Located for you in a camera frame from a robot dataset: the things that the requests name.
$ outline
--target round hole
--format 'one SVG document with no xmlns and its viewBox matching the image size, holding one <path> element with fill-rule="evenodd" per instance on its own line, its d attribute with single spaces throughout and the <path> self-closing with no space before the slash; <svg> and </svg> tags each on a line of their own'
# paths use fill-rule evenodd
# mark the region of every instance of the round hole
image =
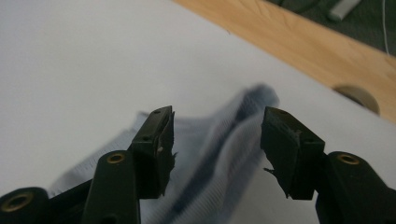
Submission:
<svg viewBox="0 0 396 224">
<path fill-rule="evenodd" d="M 124 159 L 125 159 L 125 156 L 123 154 L 115 153 L 115 154 L 107 157 L 107 162 L 108 163 L 118 163 L 120 161 L 123 161 Z"/>
<path fill-rule="evenodd" d="M 347 154 L 338 155 L 337 158 L 338 158 L 338 160 L 340 160 L 344 163 L 347 163 L 347 164 L 351 164 L 351 165 L 357 165 L 360 163 L 360 161 L 358 159 L 356 159 L 353 156 L 349 156 Z"/>
<path fill-rule="evenodd" d="M 24 192 L 14 197 L 8 199 L 3 205 L 1 206 L 1 210 L 4 212 L 13 212 L 17 211 L 27 204 L 29 204 L 33 199 L 32 192 Z"/>
<path fill-rule="evenodd" d="M 111 215 L 111 216 L 103 217 L 100 224 L 116 224 L 117 222 L 118 222 L 117 217 Z"/>
<path fill-rule="evenodd" d="M 379 115 L 379 105 L 374 96 L 367 90 L 351 85 L 342 85 L 333 88 L 346 98 Z"/>
</svg>

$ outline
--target white cable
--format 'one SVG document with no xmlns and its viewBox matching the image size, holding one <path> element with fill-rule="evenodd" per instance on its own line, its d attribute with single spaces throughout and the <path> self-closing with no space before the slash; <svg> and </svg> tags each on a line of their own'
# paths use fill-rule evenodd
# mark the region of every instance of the white cable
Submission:
<svg viewBox="0 0 396 224">
<path fill-rule="evenodd" d="M 382 0 L 382 28 L 384 29 L 384 42 L 385 42 L 385 51 L 389 55 L 389 49 L 388 49 L 388 37 L 387 37 L 387 26 L 385 24 L 385 1 Z"/>
</svg>

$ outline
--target screw hole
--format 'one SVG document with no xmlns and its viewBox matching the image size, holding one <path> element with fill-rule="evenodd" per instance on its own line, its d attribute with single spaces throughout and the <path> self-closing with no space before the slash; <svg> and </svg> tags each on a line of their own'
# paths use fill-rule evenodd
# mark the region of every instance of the screw hole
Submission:
<svg viewBox="0 0 396 224">
<path fill-rule="evenodd" d="M 3 212 L 13 212 L 17 211 L 27 204 L 29 204 L 33 199 L 32 192 L 24 192 L 20 193 L 10 199 L 8 199 L 3 205 L 1 206 L 1 210 Z"/>
<path fill-rule="evenodd" d="M 119 163 L 120 161 L 123 161 L 124 159 L 125 159 L 125 156 L 123 154 L 115 153 L 115 154 L 107 157 L 107 162 L 108 163 Z"/>
<path fill-rule="evenodd" d="M 342 161 L 342 162 L 344 162 L 344 163 L 351 164 L 351 165 L 357 165 L 357 164 L 361 163 L 361 162 L 360 162 L 358 159 L 356 159 L 355 157 L 349 156 L 349 155 L 347 155 L 347 154 L 338 155 L 337 158 L 338 158 L 339 161 Z"/>
</svg>

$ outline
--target cloth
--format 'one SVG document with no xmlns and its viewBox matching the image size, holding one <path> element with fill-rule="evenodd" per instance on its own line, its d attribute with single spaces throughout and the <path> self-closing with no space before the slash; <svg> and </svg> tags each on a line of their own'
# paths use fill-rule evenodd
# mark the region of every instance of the cloth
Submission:
<svg viewBox="0 0 396 224">
<path fill-rule="evenodd" d="M 165 195 L 141 200 L 142 223 L 225 223 L 264 152 L 261 124 L 266 106 L 277 106 L 276 93 L 259 85 L 237 94 L 214 115 L 203 119 L 175 119 L 176 164 Z M 139 114 L 131 131 L 61 176 L 50 196 L 93 177 L 99 158 L 109 151 L 127 149 L 148 114 Z"/>
</svg>

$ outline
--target gray cloth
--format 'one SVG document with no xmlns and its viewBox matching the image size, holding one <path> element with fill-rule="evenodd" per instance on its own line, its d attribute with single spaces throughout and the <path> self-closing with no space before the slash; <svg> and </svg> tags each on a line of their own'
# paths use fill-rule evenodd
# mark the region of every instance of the gray cloth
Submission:
<svg viewBox="0 0 396 224">
<path fill-rule="evenodd" d="M 261 168 L 263 110 L 277 103 L 275 92 L 259 85 L 236 95 L 213 116 L 176 119 L 175 169 L 165 196 L 140 201 L 142 223 L 227 222 L 252 173 Z M 50 188 L 51 196 L 91 179 L 98 159 L 109 151 L 128 148 L 146 117 L 139 114 L 131 131 L 62 176 Z"/>
</svg>

